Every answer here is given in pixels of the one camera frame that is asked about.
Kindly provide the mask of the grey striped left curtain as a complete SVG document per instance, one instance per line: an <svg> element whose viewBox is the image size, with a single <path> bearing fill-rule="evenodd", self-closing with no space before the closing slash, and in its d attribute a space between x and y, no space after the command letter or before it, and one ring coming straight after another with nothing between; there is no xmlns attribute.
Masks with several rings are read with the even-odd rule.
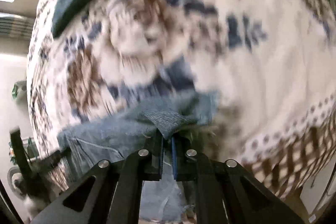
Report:
<svg viewBox="0 0 336 224"><path fill-rule="evenodd" d="M3 38L30 41L34 21L34 18L1 12L0 35Z"/></svg>

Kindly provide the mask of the brown checkered bed sheet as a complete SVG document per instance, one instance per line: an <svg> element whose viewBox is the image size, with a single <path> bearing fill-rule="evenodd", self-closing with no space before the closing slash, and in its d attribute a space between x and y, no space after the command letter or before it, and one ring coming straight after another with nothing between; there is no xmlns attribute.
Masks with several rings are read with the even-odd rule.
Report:
<svg viewBox="0 0 336 224"><path fill-rule="evenodd" d="M319 173L335 155L335 94L282 130L245 142L238 162L279 198Z"/></svg>

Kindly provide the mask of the green white plastic bag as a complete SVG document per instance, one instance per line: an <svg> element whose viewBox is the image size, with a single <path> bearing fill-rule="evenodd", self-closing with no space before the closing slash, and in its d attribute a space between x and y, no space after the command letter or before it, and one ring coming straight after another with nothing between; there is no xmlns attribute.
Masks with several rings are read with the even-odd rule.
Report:
<svg viewBox="0 0 336 224"><path fill-rule="evenodd" d="M25 97L27 94L27 81L17 81L14 83L11 95L13 100L18 101Z"/></svg>

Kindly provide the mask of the floral white bed quilt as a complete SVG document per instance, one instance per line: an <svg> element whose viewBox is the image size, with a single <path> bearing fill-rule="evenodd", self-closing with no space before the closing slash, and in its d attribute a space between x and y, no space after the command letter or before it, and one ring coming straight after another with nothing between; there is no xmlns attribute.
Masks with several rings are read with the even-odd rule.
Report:
<svg viewBox="0 0 336 224"><path fill-rule="evenodd" d="M39 0L29 113L40 153L65 127L153 96L216 92L220 155L252 161L319 127L335 105L328 0L91 0L52 34Z"/></svg>

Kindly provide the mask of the frayed blue denim shorts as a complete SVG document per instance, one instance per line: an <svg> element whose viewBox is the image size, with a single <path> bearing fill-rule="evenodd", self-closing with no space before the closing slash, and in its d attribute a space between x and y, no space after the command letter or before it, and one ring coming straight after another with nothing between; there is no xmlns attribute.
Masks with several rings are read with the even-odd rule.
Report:
<svg viewBox="0 0 336 224"><path fill-rule="evenodd" d="M160 131L169 140L176 132L209 125L216 112L216 92L150 97L112 116L64 128L57 136L61 149L70 148L64 166L68 184L79 180L100 160L118 162L143 148L145 141ZM195 195L189 182L173 179L171 154L163 158L159 182L145 182L140 218L161 223L180 223L195 217Z"/></svg>

